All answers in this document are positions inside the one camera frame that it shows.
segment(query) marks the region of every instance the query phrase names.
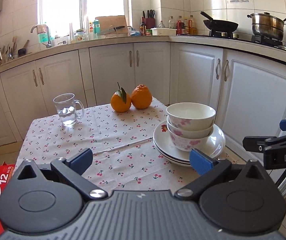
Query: sink faucet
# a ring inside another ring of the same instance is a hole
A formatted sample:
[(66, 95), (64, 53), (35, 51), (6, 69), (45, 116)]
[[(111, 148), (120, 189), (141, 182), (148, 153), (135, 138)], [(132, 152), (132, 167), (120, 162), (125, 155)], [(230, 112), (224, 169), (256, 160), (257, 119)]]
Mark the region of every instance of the sink faucet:
[[(46, 26), (47, 39), (48, 39), (48, 44), (44, 44), (44, 45), (45, 45), (46, 48), (48, 49), (48, 48), (52, 47), (51, 42), (50, 42), (50, 40), (51, 40), (51, 38), (50, 38), (50, 30), (49, 30), (49, 27), (48, 27), (46, 24), (44, 24), (44, 25)], [(39, 26), (39, 25), (33, 26), (32, 29), (31, 29), (31, 33), (33, 33), (33, 31), (34, 31), (35, 28), (37, 28), (37, 29), (36, 29), (36, 30), (37, 30), (37, 34), (45, 33), (45, 31), (39, 30), (38, 26)]]

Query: floral bowl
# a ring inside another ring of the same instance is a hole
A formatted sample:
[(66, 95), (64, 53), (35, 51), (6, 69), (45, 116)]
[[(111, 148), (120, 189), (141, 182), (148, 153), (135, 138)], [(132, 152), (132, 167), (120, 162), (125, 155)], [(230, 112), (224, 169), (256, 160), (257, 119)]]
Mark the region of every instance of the floral bowl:
[(198, 103), (177, 103), (170, 105), (167, 114), (171, 124), (185, 131), (201, 131), (214, 124), (215, 109)]
[(183, 138), (187, 138), (187, 139), (202, 139), (206, 136), (209, 135), (209, 133), (212, 130), (212, 126), (205, 129), (205, 130), (201, 130), (201, 131), (185, 131), (179, 128), (176, 128), (175, 126), (173, 126), (171, 124), (171, 120), (169, 118), (169, 116), (167, 116), (167, 128), (169, 130), (171, 130), (174, 134), (183, 137)]
[(211, 136), (211, 134), (213, 133), (214, 127), (211, 127), (211, 132), (208, 136), (204, 138), (200, 138), (200, 139), (183, 138), (183, 137), (180, 137), (174, 134), (169, 128), (168, 128), (168, 131), (169, 131), (169, 135), (175, 147), (179, 150), (189, 152), (192, 149), (201, 148), (206, 143), (206, 141)]

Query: soy sauce bottle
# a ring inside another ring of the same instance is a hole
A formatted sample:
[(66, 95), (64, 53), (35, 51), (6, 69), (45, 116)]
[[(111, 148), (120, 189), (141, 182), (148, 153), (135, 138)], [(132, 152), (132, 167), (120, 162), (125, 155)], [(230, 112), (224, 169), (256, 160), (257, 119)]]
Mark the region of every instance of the soy sauce bottle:
[(141, 36), (146, 36), (146, 24), (144, 22), (144, 17), (142, 17), (142, 23), (140, 26)]

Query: window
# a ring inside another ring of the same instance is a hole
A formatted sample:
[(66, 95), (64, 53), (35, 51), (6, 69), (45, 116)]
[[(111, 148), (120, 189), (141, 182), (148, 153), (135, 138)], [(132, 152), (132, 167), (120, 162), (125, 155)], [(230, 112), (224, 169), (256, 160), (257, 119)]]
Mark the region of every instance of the window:
[(128, 14), (127, 0), (38, 0), (38, 23), (46, 23), (51, 36), (69, 34), (69, 23), (74, 31), (83, 27), (83, 19), (98, 16)]

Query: white plate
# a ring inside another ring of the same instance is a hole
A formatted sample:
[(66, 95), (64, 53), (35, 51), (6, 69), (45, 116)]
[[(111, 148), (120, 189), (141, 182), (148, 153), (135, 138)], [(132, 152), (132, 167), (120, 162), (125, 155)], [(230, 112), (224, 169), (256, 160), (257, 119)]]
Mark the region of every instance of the white plate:
[(159, 149), (157, 147), (155, 141), (154, 141), (154, 144), (155, 144), (155, 148), (164, 156), (165, 159), (167, 159), (171, 163), (174, 163), (176, 165), (183, 166), (183, 167), (191, 167), (191, 165), (187, 162), (180, 162), (180, 161), (175, 160), (175, 159), (171, 158), (170, 156), (168, 156), (166, 153), (164, 153), (161, 149)]
[[(154, 142), (165, 154), (180, 161), (189, 162), (190, 153), (177, 149), (167, 131), (166, 121), (160, 123), (154, 130)], [(225, 148), (225, 135), (223, 131), (214, 124), (214, 131), (200, 150), (211, 158), (219, 156)]]

